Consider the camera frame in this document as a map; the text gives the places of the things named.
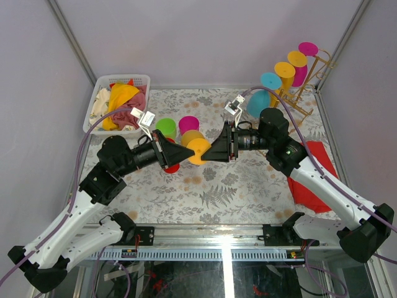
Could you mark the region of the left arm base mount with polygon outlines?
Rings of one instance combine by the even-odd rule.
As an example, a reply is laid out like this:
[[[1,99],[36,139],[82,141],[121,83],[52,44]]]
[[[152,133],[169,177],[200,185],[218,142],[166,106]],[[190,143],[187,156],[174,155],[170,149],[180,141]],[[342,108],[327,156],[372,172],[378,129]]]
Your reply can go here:
[[[154,227],[137,226],[136,223],[124,212],[117,212],[109,215],[110,220],[106,223],[105,218],[99,221],[100,226],[104,227],[107,223],[115,225],[115,231],[120,235],[117,240],[113,240],[110,245],[135,245],[137,248],[141,246],[153,246],[154,243]]]

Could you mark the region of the red plastic wine glass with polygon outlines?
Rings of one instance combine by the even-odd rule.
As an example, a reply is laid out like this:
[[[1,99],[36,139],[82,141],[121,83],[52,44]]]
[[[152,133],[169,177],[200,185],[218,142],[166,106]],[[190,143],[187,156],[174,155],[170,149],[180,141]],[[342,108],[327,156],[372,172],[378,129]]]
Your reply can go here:
[[[172,138],[167,138],[167,140],[170,141],[171,143],[175,143],[175,141]],[[164,168],[163,170],[165,173],[173,174],[173,173],[176,173],[179,170],[179,168],[180,168],[180,164],[177,163],[171,167]]]

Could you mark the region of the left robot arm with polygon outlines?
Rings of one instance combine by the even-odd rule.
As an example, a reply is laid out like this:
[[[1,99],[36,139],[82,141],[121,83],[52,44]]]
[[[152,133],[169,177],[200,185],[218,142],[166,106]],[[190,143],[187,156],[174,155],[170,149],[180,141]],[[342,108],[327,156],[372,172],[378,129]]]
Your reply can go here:
[[[54,290],[91,254],[109,245],[129,245],[135,241],[136,225],[123,212],[114,213],[93,232],[73,240],[90,217],[101,212],[126,188],[124,176],[153,163],[168,168],[194,154],[193,150],[170,142],[159,130],[135,148],[130,148],[120,135],[106,138],[97,152],[98,163],[73,191],[68,206],[34,241],[12,247],[8,257],[36,290]]]

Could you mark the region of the teal plastic wine glass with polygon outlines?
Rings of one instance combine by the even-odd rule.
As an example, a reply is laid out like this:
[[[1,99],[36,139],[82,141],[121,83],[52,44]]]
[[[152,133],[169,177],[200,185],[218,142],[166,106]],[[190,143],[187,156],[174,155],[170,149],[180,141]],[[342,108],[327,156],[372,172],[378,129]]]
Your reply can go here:
[[[281,87],[282,81],[275,73],[264,73],[261,75],[261,84],[273,91]],[[259,90],[252,94],[247,104],[247,112],[254,118],[259,118],[261,111],[270,106],[270,94],[266,90]]]

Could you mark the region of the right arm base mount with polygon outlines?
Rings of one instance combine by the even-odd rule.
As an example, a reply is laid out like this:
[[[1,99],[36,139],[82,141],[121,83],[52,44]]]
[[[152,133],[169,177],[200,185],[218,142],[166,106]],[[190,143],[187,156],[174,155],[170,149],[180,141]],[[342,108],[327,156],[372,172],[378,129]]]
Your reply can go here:
[[[282,225],[264,224],[262,235],[257,239],[264,242],[265,246],[303,246],[311,239],[302,238],[293,229],[298,219],[304,216],[303,212],[295,212]]]

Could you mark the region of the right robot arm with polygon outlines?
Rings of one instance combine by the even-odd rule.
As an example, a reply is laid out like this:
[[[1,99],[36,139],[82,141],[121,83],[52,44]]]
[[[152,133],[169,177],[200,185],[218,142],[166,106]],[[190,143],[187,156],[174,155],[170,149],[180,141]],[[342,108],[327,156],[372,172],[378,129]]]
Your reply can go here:
[[[338,180],[312,155],[305,142],[288,134],[288,120],[276,108],[264,109],[257,129],[239,129],[226,121],[220,136],[201,156],[203,161],[228,163],[240,150],[267,150],[273,169],[306,187],[341,219],[342,228],[308,215],[298,215],[283,229],[283,239],[296,245],[303,239],[340,245],[353,260],[367,262],[390,236],[394,210],[375,205]]]

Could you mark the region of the magenta plastic wine glass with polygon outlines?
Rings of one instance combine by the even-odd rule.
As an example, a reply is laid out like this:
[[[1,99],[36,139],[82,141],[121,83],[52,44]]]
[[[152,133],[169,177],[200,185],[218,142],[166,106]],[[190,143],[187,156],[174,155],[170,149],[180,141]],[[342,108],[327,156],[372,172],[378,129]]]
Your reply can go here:
[[[187,115],[181,118],[181,120],[178,123],[178,126],[181,135],[183,135],[189,130],[199,130],[200,122],[198,118],[191,115]]]

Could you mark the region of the green plastic wine glass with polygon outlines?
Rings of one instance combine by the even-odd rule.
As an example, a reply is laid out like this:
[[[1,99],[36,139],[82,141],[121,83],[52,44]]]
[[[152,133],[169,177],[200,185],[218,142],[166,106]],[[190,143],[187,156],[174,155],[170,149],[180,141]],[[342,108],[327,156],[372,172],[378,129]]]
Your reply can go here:
[[[157,121],[156,129],[160,130],[166,138],[176,139],[177,127],[176,123],[171,118],[163,118]]]

